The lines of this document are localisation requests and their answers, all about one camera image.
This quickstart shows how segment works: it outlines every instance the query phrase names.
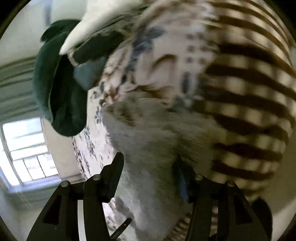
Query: window frame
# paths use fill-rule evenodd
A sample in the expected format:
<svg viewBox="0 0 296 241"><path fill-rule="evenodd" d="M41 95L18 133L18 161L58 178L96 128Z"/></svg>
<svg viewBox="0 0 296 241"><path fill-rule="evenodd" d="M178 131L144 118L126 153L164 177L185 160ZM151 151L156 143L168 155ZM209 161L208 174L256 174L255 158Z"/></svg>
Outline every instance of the window frame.
<svg viewBox="0 0 296 241"><path fill-rule="evenodd" d="M30 147L39 146L39 145L46 145L47 146L47 137L46 137L46 131L45 131L45 127L44 127L43 118L38 117L38 116L36 116L36 117L40 118L42 131L38 132L38 133L43 133L44 143L37 144L37 145L32 145L32 146L25 147L25 148L30 148ZM14 174L16 175L16 177L17 177L17 179L18 179L18 181L20 183L19 185L16 185L16 186L11 185L9 183L9 181L7 180L5 174L3 173L3 171L0 168L0 178L2 179L3 183L5 184L7 192L9 192L9 193L17 193L17 192L20 192L20 191L30 191L30 190L34 190L34 189L40 189L40 188L42 188L44 186L52 185L53 183L61 182L59 174L55 174L55 175L48 176L48 177L44 174L45 177L42 177L42 178L39 178L39 179L36 179L36 180L32 179L31 181L28 181L28 182L23 182L20 179L19 174L17 173L17 171L16 171L16 169L15 169L15 167L13 165L13 158L11 157L11 154L10 154L11 151L9 150L9 148L7 146L6 138L5 138L4 131L3 131L3 125L4 124L6 124L6 123L1 123L0 124L0 137L1 137L2 145L3 145L3 150L4 150L4 152L5 152L6 156L7 156L7 159L9 161L9 164L10 164ZM47 152L40 153L40 154L37 154L37 155L28 156L28 157L25 157L25 158L37 157L39 155L44 155L44 154L50 154L50 150L49 150L48 146L47 146L47 150L48 150Z"/></svg>

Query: window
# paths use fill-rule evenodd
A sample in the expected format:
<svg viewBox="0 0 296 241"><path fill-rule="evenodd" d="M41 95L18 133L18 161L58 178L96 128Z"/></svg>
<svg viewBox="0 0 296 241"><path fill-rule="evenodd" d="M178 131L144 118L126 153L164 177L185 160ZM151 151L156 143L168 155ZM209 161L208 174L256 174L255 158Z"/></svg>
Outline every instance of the window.
<svg viewBox="0 0 296 241"><path fill-rule="evenodd" d="M3 124L0 168L12 186L53 175L58 171L46 146L40 118Z"/></svg>

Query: wall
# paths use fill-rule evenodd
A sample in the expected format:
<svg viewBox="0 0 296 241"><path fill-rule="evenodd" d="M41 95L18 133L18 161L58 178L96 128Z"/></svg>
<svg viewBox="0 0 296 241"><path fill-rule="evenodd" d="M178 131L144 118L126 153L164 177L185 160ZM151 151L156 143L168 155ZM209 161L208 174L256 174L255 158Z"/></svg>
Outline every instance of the wall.
<svg viewBox="0 0 296 241"><path fill-rule="evenodd" d="M50 122L44 119L45 135L47 147L49 148L54 163L61 179L79 174L79 168L74 155L72 138L58 134Z"/></svg>
<svg viewBox="0 0 296 241"><path fill-rule="evenodd" d="M296 69L296 49L291 49L291 59ZM285 231L296 213L296 128L283 154L282 163L262 194L273 213L273 238L278 238Z"/></svg>
<svg viewBox="0 0 296 241"><path fill-rule="evenodd" d="M24 240L27 239L31 231L31 228L33 227L41 211L42 211L42 208L38 208L30 211L19 211L20 234L24 238ZM84 220L83 220L83 201L78 201L78 231L79 231L79 240L86 241L85 230L84 230Z"/></svg>
<svg viewBox="0 0 296 241"><path fill-rule="evenodd" d="M18 241L24 241L20 231L18 211L8 201L2 187L0 187L0 216L15 238Z"/></svg>
<svg viewBox="0 0 296 241"><path fill-rule="evenodd" d="M35 56L45 31L44 4L27 5L14 18L0 39L0 66Z"/></svg>
<svg viewBox="0 0 296 241"><path fill-rule="evenodd" d="M24 240L27 239L31 231L31 228L33 227L41 211L42 211L42 208L36 208L29 211L28 210L19 211L18 214L19 214L19 221L20 221L20 233L24 238Z"/></svg>
<svg viewBox="0 0 296 241"><path fill-rule="evenodd" d="M81 19L86 2L87 0L52 0L51 22L65 18Z"/></svg>

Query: window pane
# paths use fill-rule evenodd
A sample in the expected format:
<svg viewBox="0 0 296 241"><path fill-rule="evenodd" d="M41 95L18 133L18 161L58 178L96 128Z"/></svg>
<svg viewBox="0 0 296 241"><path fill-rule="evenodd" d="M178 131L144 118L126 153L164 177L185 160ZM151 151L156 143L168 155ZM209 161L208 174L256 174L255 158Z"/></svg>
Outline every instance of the window pane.
<svg viewBox="0 0 296 241"><path fill-rule="evenodd" d="M38 156L38 160L47 177L59 174L51 154L40 155Z"/></svg>
<svg viewBox="0 0 296 241"><path fill-rule="evenodd" d="M11 185L16 186L20 184L4 151L0 152L0 167Z"/></svg>
<svg viewBox="0 0 296 241"><path fill-rule="evenodd" d="M37 144L44 143L43 133L33 134L24 137L17 137L13 139L7 139L7 146L10 151L21 149L24 147L29 147Z"/></svg>
<svg viewBox="0 0 296 241"><path fill-rule="evenodd" d="M12 151L11 157L13 160L21 159L27 156L34 156L37 154L48 152L47 146L36 146L36 147L30 147L22 150Z"/></svg>
<svg viewBox="0 0 296 241"><path fill-rule="evenodd" d="M3 125L3 131L7 141L13 138L42 132L41 120L37 117L6 123Z"/></svg>
<svg viewBox="0 0 296 241"><path fill-rule="evenodd" d="M13 165L22 180L22 182L32 181L32 178L22 160L17 160L13 162Z"/></svg>
<svg viewBox="0 0 296 241"><path fill-rule="evenodd" d="M36 157L24 159L24 162L33 180L45 177Z"/></svg>

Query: gray fabric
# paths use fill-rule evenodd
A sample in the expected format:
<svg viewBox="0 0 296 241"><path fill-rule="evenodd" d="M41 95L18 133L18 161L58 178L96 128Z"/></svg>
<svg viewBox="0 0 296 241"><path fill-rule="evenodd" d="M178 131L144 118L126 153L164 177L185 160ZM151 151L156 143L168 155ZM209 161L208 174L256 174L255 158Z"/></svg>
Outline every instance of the gray fabric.
<svg viewBox="0 0 296 241"><path fill-rule="evenodd" d="M74 69L74 79L85 90L89 91L101 78L107 57L80 64Z"/></svg>
<svg viewBox="0 0 296 241"><path fill-rule="evenodd" d="M32 93L35 57L0 67L0 123L40 116Z"/></svg>

